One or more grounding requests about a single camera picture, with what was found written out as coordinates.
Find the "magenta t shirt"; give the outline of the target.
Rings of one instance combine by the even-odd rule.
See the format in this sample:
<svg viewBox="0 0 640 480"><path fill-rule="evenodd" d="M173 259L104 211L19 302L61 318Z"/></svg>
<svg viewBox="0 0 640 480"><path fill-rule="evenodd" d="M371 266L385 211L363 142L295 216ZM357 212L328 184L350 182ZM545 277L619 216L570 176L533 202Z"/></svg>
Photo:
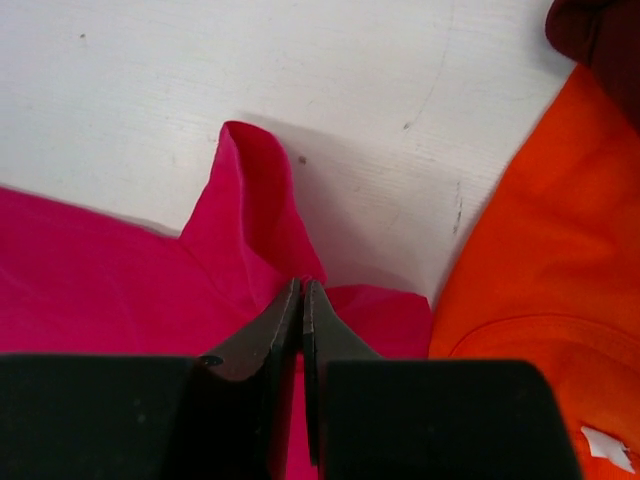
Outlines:
<svg viewBox="0 0 640 480"><path fill-rule="evenodd" d="M311 463L302 324L318 282L336 314L381 356L425 360L431 312L420 295L327 287L298 215L289 160L269 132L226 123L209 181L176 238L11 189L1 192L1 358L5 354L206 354L301 285L286 475Z"/></svg>

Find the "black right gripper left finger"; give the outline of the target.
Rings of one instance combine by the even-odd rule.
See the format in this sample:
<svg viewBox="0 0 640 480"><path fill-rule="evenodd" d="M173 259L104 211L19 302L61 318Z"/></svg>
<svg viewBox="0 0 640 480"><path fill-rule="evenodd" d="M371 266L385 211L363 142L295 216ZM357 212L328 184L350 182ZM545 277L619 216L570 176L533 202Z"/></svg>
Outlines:
<svg viewBox="0 0 640 480"><path fill-rule="evenodd" d="M198 357L5 354L5 479L282 479L301 285Z"/></svg>

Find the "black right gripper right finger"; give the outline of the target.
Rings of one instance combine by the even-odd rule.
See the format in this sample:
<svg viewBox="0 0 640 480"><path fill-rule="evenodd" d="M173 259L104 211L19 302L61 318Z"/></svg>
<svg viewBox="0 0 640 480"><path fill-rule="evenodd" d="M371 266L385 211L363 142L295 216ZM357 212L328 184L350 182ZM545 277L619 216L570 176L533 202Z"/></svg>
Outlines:
<svg viewBox="0 0 640 480"><path fill-rule="evenodd" d="M311 463L322 479L578 479L542 373L520 360L392 360L308 285L302 324Z"/></svg>

